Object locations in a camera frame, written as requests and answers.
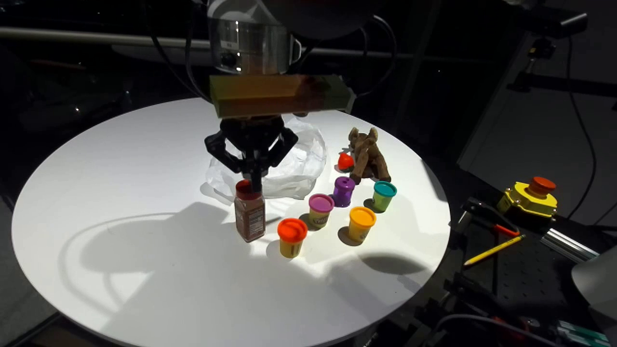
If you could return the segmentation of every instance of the red object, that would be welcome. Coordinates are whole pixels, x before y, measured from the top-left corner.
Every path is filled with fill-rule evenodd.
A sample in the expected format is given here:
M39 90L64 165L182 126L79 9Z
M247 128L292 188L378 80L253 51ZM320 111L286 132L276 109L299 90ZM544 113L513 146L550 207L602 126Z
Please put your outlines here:
M536 192L538 196L546 196L548 192L554 192L558 184L542 174L534 174L529 182L531 192Z
M509 236L521 234L521 230L509 228L509 227L506 227L506 225L502 225L502 223L496 223L496 225L494 225L494 230L504 232L504 234L509 234Z
M342 151L342 153L340 153L340 161L338 161L336 165L338 165L338 169L342 169L342 171L351 171L353 165L355 165L353 155L347 153L347 151Z
M288 217L278 223L278 234L286 242L301 242L309 232L309 227L303 219Z

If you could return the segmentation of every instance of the green cup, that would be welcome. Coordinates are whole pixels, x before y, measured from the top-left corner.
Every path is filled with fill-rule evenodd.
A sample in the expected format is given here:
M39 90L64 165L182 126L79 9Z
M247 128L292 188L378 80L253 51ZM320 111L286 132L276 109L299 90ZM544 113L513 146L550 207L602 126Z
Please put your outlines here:
M398 186L394 186L390 180L376 180L371 207L374 211L386 211L390 205L390 200L396 194L398 194Z

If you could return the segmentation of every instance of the yellow cup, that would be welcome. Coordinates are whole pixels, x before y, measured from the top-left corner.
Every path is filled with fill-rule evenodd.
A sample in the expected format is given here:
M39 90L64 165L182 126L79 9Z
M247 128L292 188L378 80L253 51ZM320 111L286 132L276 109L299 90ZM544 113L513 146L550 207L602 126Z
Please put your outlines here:
M349 236L357 242L363 242L374 225L376 215L373 209L357 205L349 211Z

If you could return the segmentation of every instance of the orange cup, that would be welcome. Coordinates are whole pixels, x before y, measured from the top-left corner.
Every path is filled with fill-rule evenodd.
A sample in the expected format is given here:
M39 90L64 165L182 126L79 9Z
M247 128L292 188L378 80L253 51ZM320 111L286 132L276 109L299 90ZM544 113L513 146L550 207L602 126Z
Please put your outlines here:
M363 242L374 225L376 215L373 209L357 205L349 211L349 236L357 242Z
M278 223L280 252L286 257L293 257L301 252L309 227L303 219L286 217Z

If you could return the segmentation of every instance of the clear plastic object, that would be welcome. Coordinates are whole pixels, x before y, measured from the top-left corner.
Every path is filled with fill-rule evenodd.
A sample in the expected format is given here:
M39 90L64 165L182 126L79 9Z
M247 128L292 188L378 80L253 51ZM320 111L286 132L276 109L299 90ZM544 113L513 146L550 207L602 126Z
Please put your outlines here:
M263 178L263 194L265 198L303 200L324 169L326 142L317 126L299 117L288 117L286 126L290 126L299 140L276 167L268 169L268 174ZM228 151L241 155L234 146L228 146ZM243 178L241 173L234 173L216 157L211 157L207 190L212 190L216 198L232 201L234 186L239 178Z

